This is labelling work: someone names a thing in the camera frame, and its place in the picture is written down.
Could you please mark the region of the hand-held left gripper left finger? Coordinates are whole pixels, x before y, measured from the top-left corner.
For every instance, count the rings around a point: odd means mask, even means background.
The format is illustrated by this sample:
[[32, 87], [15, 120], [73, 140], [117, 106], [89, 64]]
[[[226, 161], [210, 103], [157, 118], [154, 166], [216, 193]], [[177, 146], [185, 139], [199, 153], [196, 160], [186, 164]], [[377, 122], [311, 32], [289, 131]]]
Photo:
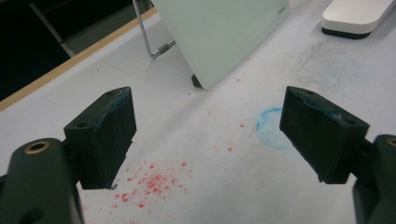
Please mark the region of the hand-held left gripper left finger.
[[77, 185], [111, 189], [136, 132], [132, 90], [108, 91], [64, 127], [16, 149], [0, 177], [0, 224], [84, 224]]

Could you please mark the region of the white board on stand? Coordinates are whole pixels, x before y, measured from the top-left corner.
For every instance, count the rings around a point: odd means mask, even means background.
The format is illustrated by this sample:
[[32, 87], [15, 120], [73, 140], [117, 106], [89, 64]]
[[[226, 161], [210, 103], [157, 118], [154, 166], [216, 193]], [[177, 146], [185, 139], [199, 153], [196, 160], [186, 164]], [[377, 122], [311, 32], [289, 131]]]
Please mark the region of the white board on stand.
[[205, 90], [290, 14], [289, 0], [151, 0]]

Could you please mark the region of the dark table leg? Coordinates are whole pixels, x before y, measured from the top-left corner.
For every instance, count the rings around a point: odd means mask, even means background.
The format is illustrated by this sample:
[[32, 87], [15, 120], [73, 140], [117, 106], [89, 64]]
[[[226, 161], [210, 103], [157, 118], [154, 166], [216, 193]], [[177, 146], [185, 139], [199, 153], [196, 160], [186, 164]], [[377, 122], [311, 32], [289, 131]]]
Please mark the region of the dark table leg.
[[39, 7], [35, 3], [30, 3], [29, 6], [33, 10], [33, 12], [37, 15], [37, 17], [43, 22], [43, 24], [46, 26], [49, 32], [54, 36], [57, 43], [63, 48], [63, 50], [67, 53], [67, 55], [70, 58], [74, 57], [75, 52], [68, 46], [65, 40], [55, 30], [53, 25], [50, 23], [50, 21], [47, 19], [44, 13], [39, 9]]

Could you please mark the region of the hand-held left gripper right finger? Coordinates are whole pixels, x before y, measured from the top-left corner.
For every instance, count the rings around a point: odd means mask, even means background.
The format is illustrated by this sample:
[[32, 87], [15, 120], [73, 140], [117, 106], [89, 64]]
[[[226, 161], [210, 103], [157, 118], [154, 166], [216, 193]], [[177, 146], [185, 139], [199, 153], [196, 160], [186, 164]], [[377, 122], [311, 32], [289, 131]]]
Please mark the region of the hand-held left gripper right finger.
[[365, 139], [369, 124], [319, 94], [288, 86], [279, 129], [326, 184], [352, 189], [357, 224], [396, 224], [396, 136]]

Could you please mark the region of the white eraser with black base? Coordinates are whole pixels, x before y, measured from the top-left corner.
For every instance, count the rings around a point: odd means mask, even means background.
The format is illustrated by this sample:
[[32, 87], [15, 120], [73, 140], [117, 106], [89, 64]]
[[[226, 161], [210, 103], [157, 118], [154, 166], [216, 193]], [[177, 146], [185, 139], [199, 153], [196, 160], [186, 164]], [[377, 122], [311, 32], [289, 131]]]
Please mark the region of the white eraser with black base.
[[367, 37], [396, 6], [396, 0], [333, 0], [323, 11], [321, 31], [350, 39]]

